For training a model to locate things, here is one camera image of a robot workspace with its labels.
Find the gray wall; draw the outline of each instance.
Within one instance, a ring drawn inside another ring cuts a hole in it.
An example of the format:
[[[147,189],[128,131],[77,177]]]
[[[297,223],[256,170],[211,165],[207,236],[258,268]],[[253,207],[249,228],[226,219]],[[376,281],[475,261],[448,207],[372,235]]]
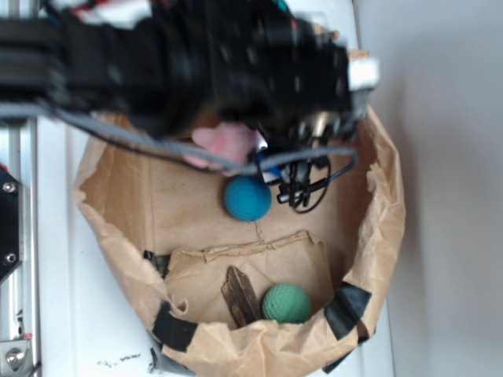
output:
[[[503,2],[354,2],[406,187],[388,295],[395,375],[501,375]]]

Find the pink object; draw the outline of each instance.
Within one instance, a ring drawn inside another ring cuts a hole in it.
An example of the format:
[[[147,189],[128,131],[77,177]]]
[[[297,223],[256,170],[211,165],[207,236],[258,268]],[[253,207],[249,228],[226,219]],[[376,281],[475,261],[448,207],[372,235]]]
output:
[[[259,131],[252,130],[243,123],[226,122],[220,123],[216,128],[198,128],[193,131],[192,139],[201,148],[235,163],[246,163],[249,154],[265,142]],[[217,163],[209,163],[197,157],[184,156],[184,159],[201,169],[222,169]],[[228,171],[224,175],[231,176],[234,173]]]

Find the brown paper bag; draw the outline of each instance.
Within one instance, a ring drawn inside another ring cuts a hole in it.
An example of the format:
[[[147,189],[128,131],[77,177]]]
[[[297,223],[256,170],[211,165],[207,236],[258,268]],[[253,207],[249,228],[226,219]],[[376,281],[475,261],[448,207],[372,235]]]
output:
[[[226,214],[228,178],[90,140],[77,204],[164,355],[202,376],[303,376],[373,335],[405,207],[398,153],[372,109],[358,131],[358,165],[330,185],[319,208],[298,215],[274,203],[252,222]],[[171,254],[173,275],[163,279],[145,251]],[[313,316],[305,324],[261,320],[236,329],[215,293],[230,264],[243,266],[259,296],[288,279],[303,285]]]

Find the foam ball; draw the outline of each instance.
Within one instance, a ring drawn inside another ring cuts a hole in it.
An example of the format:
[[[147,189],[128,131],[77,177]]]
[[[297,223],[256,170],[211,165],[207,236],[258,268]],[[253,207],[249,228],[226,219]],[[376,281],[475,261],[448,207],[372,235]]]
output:
[[[310,318],[311,300],[301,287],[277,284],[266,293],[262,314],[265,319],[280,324],[301,324]]]
[[[269,210],[271,202],[269,186],[256,177],[234,177],[224,192],[227,211],[241,221],[260,219]]]

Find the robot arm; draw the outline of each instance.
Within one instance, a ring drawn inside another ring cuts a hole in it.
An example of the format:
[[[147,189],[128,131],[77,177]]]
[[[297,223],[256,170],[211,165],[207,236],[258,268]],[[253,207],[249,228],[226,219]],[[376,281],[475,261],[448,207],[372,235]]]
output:
[[[155,2],[132,30],[84,24],[70,9],[0,21],[0,101],[123,112],[156,138],[210,108],[260,130],[266,157],[351,139],[373,72],[272,0]],[[277,160],[281,202],[307,205],[329,183],[310,183],[323,153]]]

